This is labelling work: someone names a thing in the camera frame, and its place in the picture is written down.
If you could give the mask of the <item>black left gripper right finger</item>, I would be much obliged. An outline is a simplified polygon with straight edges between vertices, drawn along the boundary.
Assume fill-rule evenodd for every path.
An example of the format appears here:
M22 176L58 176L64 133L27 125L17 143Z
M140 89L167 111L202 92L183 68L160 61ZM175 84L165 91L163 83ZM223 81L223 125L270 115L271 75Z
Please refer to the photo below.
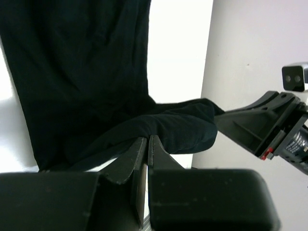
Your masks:
M148 168L155 170L183 170L163 147L157 135L151 135L148 145Z

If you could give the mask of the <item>black t-shirt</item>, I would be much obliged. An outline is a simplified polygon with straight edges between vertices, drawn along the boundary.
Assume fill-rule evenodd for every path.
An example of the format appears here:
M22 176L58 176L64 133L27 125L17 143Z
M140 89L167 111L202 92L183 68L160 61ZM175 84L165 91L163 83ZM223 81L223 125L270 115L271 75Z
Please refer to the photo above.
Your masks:
M148 0L3 0L0 38L40 171L94 168L139 138L170 154L214 144L208 99L148 93Z

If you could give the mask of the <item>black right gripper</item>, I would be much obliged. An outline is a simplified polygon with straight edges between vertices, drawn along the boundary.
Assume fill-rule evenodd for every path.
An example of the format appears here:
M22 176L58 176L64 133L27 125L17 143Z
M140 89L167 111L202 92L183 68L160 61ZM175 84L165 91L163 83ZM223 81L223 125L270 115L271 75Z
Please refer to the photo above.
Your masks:
M283 130L289 116L303 109L304 103L293 93L267 91L254 103L215 116L218 130L258 158Z

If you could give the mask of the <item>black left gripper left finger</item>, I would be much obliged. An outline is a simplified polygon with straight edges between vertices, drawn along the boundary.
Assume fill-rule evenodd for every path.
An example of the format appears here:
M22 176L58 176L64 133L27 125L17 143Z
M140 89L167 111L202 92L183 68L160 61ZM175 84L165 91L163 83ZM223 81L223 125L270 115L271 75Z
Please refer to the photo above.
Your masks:
M99 174L89 229L141 229L144 220L147 139L130 148Z

